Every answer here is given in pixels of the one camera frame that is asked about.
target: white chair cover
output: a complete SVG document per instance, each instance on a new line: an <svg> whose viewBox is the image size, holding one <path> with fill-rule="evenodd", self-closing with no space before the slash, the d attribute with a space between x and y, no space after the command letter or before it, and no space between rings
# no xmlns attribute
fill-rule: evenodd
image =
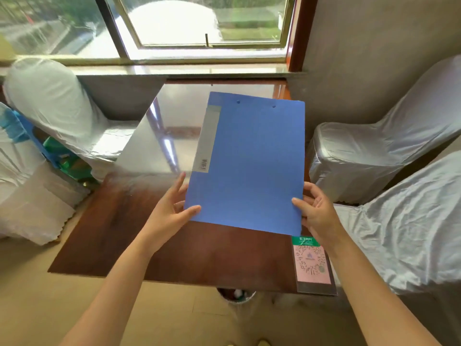
<svg viewBox="0 0 461 346"><path fill-rule="evenodd" d="M375 124L317 126L309 176L332 201L364 204L401 168L460 130L461 55L432 66Z"/></svg>
<svg viewBox="0 0 461 346"><path fill-rule="evenodd" d="M69 68L41 58L16 61L4 83L8 103L93 168L102 181L138 121L110 121Z"/></svg>
<svg viewBox="0 0 461 346"><path fill-rule="evenodd" d="M359 207L335 204L341 223L396 292L461 281L461 151Z"/></svg>
<svg viewBox="0 0 461 346"><path fill-rule="evenodd" d="M0 235L43 245L59 236L89 190L56 173L6 111L0 103Z"/></svg>

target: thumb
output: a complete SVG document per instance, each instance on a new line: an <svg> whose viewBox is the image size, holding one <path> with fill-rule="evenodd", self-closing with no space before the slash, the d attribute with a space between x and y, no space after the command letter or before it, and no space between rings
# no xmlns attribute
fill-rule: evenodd
<svg viewBox="0 0 461 346"><path fill-rule="evenodd" d="M294 206L301 210L304 216L309 217L312 214L314 208L309 203L305 202L304 200L298 198L292 198L291 202Z"/></svg>
<svg viewBox="0 0 461 346"><path fill-rule="evenodd" d="M181 211L179 214L176 214L177 221L181 226L184 226L192 217L197 215L200 210L200 205L191 206L190 208Z"/></svg>

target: pink card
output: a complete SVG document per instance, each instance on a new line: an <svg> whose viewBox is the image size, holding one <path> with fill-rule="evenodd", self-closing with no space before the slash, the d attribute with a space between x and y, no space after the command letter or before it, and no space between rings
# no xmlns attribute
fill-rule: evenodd
<svg viewBox="0 0 461 346"><path fill-rule="evenodd" d="M299 282L331 284L325 250L321 246L293 245Z"/></svg>

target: blue plastic file folder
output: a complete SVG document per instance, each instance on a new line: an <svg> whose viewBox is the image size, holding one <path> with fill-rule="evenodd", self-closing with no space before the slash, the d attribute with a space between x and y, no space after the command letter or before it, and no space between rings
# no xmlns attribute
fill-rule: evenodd
<svg viewBox="0 0 461 346"><path fill-rule="evenodd" d="M210 93L184 206L202 206L193 221L299 236L303 182L304 102Z"/></svg>

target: floor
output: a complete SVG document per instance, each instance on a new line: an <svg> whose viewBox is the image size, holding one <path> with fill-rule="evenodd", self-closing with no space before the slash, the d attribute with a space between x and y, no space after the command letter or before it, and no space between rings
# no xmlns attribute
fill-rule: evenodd
<svg viewBox="0 0 461 346"><path fill-rule="evenodd" d="M103 279L47 273L85 203L58 244L0 240L0 344L57 345L100 288ZM365 345L351 311L272 304L259 294L239 310L212 287L144 282L122 345L253 346Z"/></svg>

